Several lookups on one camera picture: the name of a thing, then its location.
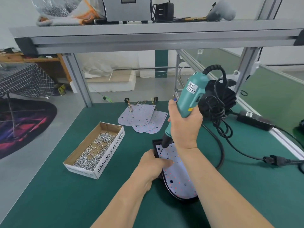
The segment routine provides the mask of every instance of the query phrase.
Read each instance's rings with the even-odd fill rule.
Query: cardboard box
[[[81,156],[81,154],[85,151],[85,149],[95,140],[95,138],[100,134],[100,133],[105,133],[109,132],[112,135],[116,135],[116,138],[112,142],[112,144],[109,146],[107,152],[103,155],[99,163],[97,164],[96,168],[94,171],[89,171],[86,169],[82,169],[79,167],[73,166],[75,161]],[[119,125],[113,125],[113,124],[108,124],[104,122],[100,122],[93,130],[91,133],[89,133],[88,136],[80,143],[80,145],[71,153],[71,155],[63,162],[65,167],[74,173],[81,174],[83,176],[91,177],[94,179],[98,179],[102,172],[104,171],[105,167],[111,160],[113,154],[115,153],[117,147],[119,146],[121,140],[125,136],[125,130],[123,126]]]

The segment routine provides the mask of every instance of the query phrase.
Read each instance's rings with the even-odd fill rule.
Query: electric screwdriver
[[[213,70],[221,70],[223,72],[224,79],[226,79],[226,73],[220,65],[211,65],[204,69],[203,72],[196,72],[192,75],[181,92],[181,95],[177,101],[177,108],[182,118],[186,118],[190,115],[192,109],[197,106],[201,97],[205,93],[205,87],[209,82],[207,74]],[[173,142],[171,136],[171,122],[165,130],[163,135],[162,147],[167,148]]]

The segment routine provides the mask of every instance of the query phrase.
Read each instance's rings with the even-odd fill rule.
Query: electrical outlet
[[[125,3],[136,3],[136,0],[121,0],[121,3],[122,4],[125,4]]]

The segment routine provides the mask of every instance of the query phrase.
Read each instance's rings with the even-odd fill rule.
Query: metal box
[[[103,0],[108,22],[150,21],[151,0]]]

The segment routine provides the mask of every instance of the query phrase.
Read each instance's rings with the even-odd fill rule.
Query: right hand
[[[197,148],[196,139],[203,122],[199,107],[193,108],[187,118],[182,118],[175,101],[169,101],[171,135],[177,149]]]

